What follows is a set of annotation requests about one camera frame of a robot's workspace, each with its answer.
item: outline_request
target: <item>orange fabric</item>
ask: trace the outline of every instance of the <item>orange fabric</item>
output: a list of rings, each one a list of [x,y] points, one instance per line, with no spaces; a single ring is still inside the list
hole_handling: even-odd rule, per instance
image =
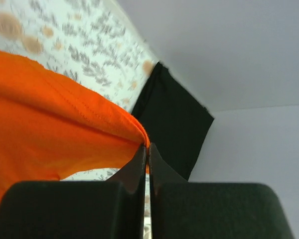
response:
[[[15,182],[121,168],[149,146],[128,112],[28,58],[0,52],[0,199]]]

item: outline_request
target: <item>white floral bedsheet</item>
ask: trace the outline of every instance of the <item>white floral bedsheet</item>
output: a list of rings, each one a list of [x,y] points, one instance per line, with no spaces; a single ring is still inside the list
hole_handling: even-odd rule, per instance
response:
[[[153,62],[102,0],[0,0],[0,50],[35,60],[129,112]]]

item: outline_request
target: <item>white wall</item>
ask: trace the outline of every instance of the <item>white wall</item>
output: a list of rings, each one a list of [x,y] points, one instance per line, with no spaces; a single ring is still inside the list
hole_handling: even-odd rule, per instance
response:
[[[299,104],[299,0],[118,0],[212,112]]]
[[[189,180],[269,185],[299,239],[299,106],[214,116]]]

